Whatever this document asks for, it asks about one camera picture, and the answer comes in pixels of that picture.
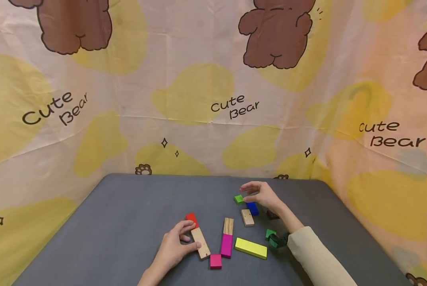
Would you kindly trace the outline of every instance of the magenta block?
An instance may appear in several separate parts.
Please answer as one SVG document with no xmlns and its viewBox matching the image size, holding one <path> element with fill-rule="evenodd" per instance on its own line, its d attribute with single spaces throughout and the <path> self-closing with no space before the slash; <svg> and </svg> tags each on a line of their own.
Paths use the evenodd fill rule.
<svg viewBox="0 0 427 286">
<path fill-rule="evenodd" d="M 232 252 L 232 235 L 223 234 L 221 241 L 221 256 L 225 258 L 231 258 Z"/>
<path fill-rule="evenodd" d="M 210 255 L 210 269 L 221 269 L 221 255 Z"/>
</svg>

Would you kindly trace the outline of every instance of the fabric backdrop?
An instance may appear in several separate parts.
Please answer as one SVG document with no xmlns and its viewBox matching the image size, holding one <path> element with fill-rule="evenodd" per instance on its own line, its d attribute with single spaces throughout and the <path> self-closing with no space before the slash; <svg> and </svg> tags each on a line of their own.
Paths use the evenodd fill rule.
<svg viewBox="0 0 427 286">
<path fill-rule="evenodd" d="M 427 0 L 0 0 L 0 286 L 114 172 L 323 180 L 426 286 Z"/>
</svg>

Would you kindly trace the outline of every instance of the blue block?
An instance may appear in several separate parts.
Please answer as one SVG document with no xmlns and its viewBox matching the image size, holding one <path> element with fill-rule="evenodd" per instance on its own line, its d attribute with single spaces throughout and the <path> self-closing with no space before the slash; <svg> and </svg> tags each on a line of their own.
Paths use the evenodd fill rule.
<svg viewBox="0 0 427 286">
<path fill-rule="evenodd" d="M 255 202 L 247 203 L 247 208 L 250 210 L 252 216 L 259 215 L 258 206 Z"/>
</svg>

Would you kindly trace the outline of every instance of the green block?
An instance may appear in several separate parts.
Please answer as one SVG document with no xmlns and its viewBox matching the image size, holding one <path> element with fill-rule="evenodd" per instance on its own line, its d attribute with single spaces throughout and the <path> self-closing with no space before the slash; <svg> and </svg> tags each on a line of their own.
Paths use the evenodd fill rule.
<svg viewBox="0 0 427 286">
<path fill-rule="evenodd" d="M 235 196 L 234 201 L 236 201 L 237 204 L 243 204 L 243 197 L 241 195 Z"/>
<path fill-rule="evenodd" d="M 269 242 L 274 248 L 278 247 L 278 244 L 275 241 L 273 241 L 272 239 L 269 239 Z"/>
<path fill-rule="evenodd" d="M 276 233 L 276 232 L 274 232 L 272 229 L 268 229 L 268 230 L 266 230 L 266 241 L 269 241 L 269 236 L 270 236 L 271 234 L 275 234 L 275 235 L 277 235 L 277 233 Z"/>
</svg>

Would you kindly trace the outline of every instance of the beige sleeve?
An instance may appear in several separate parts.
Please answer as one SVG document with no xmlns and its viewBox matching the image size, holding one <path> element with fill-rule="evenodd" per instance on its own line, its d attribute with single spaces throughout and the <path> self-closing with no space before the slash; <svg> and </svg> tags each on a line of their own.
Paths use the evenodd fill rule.
<svg viewBox="0 0 427 286">
<path fill-rule="evenodd" d="M 310 226 L 289 235 L 288 247 L 314 286 L 357 286 L 347 270 L 323 245 Z"/>
</svg>

